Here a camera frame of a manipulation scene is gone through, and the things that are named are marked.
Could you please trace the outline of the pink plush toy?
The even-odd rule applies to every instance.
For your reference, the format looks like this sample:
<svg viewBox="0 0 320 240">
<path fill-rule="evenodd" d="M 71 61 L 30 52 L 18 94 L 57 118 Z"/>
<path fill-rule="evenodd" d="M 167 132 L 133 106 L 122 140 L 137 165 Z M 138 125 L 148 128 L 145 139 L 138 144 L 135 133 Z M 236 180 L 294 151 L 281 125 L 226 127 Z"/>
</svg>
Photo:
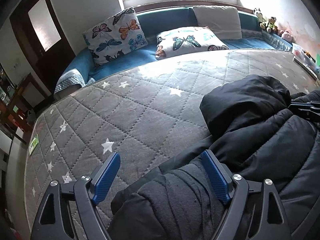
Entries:
<svg viewBox="0 0 320 240">
<path fill-rule="evenodd" d="M 292 43 L 293 41 L 293 36 L 290 34 L 288 30 L 280 30 L 279 36 L 286 42 Z"/>
</svg>

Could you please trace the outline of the black puffer down jacket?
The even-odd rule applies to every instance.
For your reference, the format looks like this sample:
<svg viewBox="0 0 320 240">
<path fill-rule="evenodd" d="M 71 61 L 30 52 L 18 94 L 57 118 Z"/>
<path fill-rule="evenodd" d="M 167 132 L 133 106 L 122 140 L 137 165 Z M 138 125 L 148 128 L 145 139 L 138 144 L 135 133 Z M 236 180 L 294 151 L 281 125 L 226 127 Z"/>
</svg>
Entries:
<svg viewBox="0 0 320 240">
<path fill-rule="evenodd" d="M 319 239 L 319 122 L 289 110 L 319 101 L 290 94 L 278 80 L 250 75 L 206 94 L 200 110 L 210 136 L 154 168 L 112 200 L 112 239 L 212 239 L 226 210 L 201 154 L 211 150 L 232 173 L 274 183 L 291 239 Z"/>
</svg>

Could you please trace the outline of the flat butterfly print pillow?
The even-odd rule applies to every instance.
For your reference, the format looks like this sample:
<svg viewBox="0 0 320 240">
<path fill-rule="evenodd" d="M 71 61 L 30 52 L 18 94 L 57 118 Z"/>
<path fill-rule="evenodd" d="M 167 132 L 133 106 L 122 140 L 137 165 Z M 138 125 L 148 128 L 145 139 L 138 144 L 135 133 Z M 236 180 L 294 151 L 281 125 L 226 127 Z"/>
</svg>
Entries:
<svg viewBox="0 0 320 240">
<path fill-rule="evenodd" d="M 228 50 L 208 27 L 181 27 L 157 35 L 157 60 L 197 53 L 201 51 Z"/>
</svg>

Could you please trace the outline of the grey quilted star mattress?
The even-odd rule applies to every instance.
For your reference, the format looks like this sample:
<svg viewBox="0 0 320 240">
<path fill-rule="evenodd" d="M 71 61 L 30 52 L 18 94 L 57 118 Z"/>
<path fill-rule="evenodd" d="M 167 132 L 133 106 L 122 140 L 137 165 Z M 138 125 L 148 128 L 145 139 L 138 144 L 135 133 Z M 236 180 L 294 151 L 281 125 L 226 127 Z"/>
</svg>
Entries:
<svg viewBox="0 0 320 240">
<path fill-rule="evenodd" d="M 289 52 L 207 51 L 119 72 L 50 106 L 35 122 L 31 139 L 38 134 L 39 144 L 25 168 L 31 227 L 52 180 L 66 184 L 91 175 L 117 152 L 120 168 L 97 205 L 108 230 L 118 192 L 210 136 L 200 110 L 203 97 L 250 75 L 272 77 L 292 95 L 319 91 L 319 83 Z M 69 205 L 78 239 L 87 239 L 75 202 Z"/>
</svg>

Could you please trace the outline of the upright butterfly print pillow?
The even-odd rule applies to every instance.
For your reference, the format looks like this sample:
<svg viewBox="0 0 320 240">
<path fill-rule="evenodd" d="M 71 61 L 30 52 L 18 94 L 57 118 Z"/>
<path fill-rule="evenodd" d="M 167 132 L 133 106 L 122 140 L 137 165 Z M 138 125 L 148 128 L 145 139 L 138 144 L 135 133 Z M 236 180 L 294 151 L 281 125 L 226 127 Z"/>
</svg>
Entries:
<svg viewBox="0 0 320 240">
<path fill-rule="evenodd" d="M 82 35 L 98 66 L 148 45 L 133 7 L 96 24 Z"/>
</svg>

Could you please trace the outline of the white cow plush toy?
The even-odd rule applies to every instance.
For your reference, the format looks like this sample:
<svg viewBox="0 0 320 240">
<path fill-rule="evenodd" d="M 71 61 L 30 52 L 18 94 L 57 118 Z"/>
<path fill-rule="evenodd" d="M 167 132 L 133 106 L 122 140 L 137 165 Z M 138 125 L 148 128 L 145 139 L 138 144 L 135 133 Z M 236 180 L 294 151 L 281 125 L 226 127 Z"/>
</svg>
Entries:
<svg viewBox="0 0 320 240">
<path fill-rule="evenodd" d="M 264 18 L 261 10 L 259 8 L 255 8 L 253 10 L 253 14 L 258 18 L 258 24 L 259 24 L 260 28 L 266 30 L 268 20 L 266 18 Z"/>
</svg>

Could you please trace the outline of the wooden side table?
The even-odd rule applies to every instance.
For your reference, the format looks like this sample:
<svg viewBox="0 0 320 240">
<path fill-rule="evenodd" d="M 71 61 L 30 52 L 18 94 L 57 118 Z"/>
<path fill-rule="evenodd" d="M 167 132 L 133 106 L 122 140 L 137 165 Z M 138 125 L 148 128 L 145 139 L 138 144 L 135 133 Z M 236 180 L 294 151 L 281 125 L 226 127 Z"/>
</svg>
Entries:
<svg viewBox="0 0 320 240">
<path fill-rule="evenodd" d="M 30 83 L 44 98 L 47 97 L 47 94 L 36 82 L 31 73 L 21 81 L 17 88 L 14 88 L 15 91 L 12 96 L 10 96 L 7 91 L 4 91 L 5 95 L 9 98 L 8 103 L 3 100 L 5 97 L 1 96 L 1 131 L 3 131 L 11 140 L 16 137 L 25 145 L 27 142 L 17 135 L 16 131 L 18 128 L 23 132 L 32 130 L 32 127 L 26 120 L 26 112 L 31 111 L 33 107 L 23 97 L 23 92 Z"/>
</svg>

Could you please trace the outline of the white rectangular cushion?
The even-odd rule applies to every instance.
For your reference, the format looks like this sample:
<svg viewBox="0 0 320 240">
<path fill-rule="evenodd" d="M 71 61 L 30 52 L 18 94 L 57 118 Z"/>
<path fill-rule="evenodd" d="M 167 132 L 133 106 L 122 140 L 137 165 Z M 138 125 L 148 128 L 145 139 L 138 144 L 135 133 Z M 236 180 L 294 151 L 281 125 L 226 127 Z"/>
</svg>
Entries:
<svg viewBox="0 0 320 240">
<path fill-rule="evenodd" d="M 208 27 L 220 40 L 242 39 L 236 7 L 219 5 L 193 6 L 199 27 Z"/>
</svg>

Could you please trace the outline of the dark wooden door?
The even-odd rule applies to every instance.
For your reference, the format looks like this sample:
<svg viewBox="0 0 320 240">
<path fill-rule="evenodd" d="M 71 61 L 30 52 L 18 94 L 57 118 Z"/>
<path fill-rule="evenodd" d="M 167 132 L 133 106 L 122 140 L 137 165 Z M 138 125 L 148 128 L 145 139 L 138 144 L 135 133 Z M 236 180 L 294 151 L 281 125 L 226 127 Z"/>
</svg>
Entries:
<svg viewBox="0 0 320 240">
<path fill-rule="evenodd" d="M 50 0 L 21 0 L 10 16 L 17 42 L 42 82 L 51 86 L 75 57 Z"/>
</svg>

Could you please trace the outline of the blue padded bed surround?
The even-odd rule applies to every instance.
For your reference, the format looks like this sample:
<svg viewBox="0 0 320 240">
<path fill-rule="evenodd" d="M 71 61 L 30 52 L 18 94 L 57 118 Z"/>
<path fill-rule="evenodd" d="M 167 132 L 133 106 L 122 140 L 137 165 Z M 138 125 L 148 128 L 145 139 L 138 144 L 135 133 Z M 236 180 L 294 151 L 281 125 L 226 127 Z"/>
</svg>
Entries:
<svg viewBox="0 0 320 240">
<path fill-rule="evenodd" d="M 242 27 L 242 39 L 222 40 L 229 49 L 276 49 L 291 51 L 292 44 L 283 40 L 277 34 L 268 34 L 258 27 L 258 18 L 246 12 L 239 12 Z M 165 31 L 178 27 L 193 27 L 196 16 L 192 8 L 161 9 L 144 12 L 138 15 L 148 45 L 120 59 L 112 60 L 103 65 L 95 65 L 93 56 L 88 48 L 83 49 L 69 64 L 63 74 L 71 69 L 77 69 L 89 85 L 110 75 L 138 67 L 156 61 L 156 36 Z M 73 93 L 81 88 L 80 85 L 72 85 L 54 94 L 56 100 Z"/>
</svg>

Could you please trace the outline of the grey patterned folded blanket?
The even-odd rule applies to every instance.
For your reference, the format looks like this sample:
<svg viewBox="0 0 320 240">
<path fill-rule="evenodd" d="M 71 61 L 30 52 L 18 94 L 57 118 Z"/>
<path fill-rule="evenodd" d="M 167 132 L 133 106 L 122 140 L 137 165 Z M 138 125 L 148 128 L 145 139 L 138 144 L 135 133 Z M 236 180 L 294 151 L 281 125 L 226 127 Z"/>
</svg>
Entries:
<svg viewBox="0 0 320 240">
<path fill-rule="evenodd" d="M 85 81 L 80 72 L 77 69 L 71 69 L 67 71 L 65 74 L 59 78 L 57 85 L 54 90 L 54 94 L 68 88 L 72 85 L 80 85 L 80 87 L 84 87 Z"/>
</svg>

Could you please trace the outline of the brown bear plush toy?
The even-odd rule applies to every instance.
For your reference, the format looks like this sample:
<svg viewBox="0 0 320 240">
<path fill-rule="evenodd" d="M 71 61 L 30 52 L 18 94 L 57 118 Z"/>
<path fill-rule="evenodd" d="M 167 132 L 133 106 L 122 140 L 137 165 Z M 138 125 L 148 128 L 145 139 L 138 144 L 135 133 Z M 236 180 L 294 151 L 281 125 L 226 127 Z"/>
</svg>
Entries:
<svg viewBox="0 0 320 240">
<path fill-rule="evenodd" d="M 268 33 L 276 33 L 278 31 L 278 27 L 276 26 L 276 18 L 271 16 L 267 22 L 265 23 L 265 29 Z"/>
</svg>

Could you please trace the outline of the green mattress label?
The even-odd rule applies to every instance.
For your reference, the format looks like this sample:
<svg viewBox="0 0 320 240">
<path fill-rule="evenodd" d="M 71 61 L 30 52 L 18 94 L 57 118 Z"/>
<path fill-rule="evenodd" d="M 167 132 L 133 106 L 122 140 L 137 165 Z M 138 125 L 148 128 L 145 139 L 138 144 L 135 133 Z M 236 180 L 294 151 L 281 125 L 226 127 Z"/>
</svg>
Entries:
<svg viewBox="0 0 320 240">
<path fill-rule="evenodd" d="M 29 148 L 28 148 L 29 155 L 32 155 L 32 153 L 34 152 L 34 150 L 38 144 L 39 144 L 39 136 L 38 136 L 38 134 L 35 134 L 31 140 Z"/>
</svg>

